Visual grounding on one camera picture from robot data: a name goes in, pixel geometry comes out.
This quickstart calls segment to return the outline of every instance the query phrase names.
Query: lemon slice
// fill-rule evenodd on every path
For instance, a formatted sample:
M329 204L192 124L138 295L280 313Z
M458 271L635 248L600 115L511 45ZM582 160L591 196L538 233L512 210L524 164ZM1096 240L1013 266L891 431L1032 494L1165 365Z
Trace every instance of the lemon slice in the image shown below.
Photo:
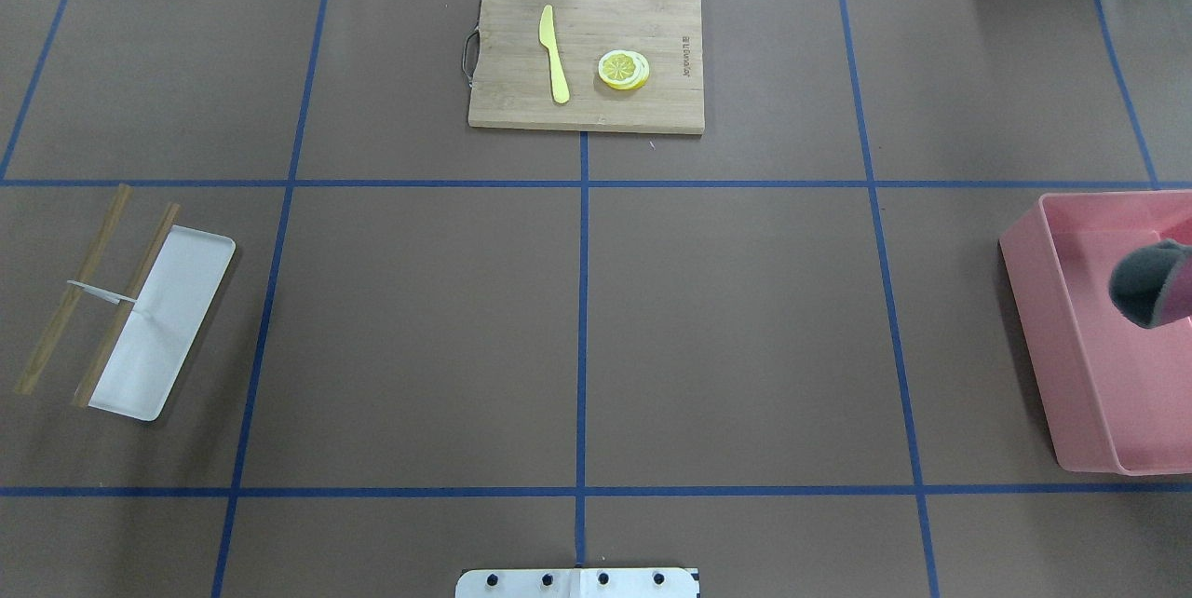
M609 88L631 92L641 88L650 77L646 56L633 50L614 49L600 58L597 73Z

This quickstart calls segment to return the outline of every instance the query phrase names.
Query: cutting board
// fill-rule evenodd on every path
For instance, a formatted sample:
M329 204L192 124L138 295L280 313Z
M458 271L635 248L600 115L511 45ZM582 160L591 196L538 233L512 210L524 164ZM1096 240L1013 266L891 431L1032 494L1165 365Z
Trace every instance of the cutting board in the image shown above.
M546 5L571 100L551 98L538 42ZM480 0L480 50L467 122L476 127L703 135L701 0ZM650 80L616 92L596 64L613 49L650 61Z

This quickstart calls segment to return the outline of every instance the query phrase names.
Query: pink plastic container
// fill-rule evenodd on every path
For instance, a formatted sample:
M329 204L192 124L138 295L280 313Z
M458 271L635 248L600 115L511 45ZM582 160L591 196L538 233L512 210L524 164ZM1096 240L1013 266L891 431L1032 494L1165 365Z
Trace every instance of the pink plastic container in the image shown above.
M1192 319L1143 330L1110 274L1141 245L1192 242L1192 191L1044 194L1001 251L1060 466L1192 472Z

